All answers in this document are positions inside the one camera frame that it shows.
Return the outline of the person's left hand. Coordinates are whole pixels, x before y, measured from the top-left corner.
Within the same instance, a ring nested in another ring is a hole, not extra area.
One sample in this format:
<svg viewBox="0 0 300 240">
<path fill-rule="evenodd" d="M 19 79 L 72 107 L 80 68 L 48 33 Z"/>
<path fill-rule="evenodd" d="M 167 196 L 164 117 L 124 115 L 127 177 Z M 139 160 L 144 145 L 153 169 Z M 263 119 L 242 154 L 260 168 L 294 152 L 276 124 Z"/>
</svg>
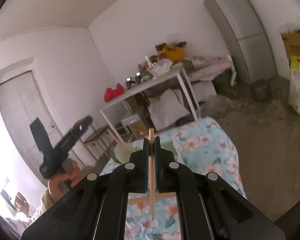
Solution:
<svg viewBox="0 0 300 240">
<path fill-rule="evenodd" d="M 48 181 L 48 189 L 51 200 L 55 203 L 65 195 L 65 191 L 59 186 L 66 181 L 70 182 L 70 187 L 76 186 L 83 176 L 76 161 L 72 161 L 72 170 L 70 173 L 57 173 Z"/>
</svg>

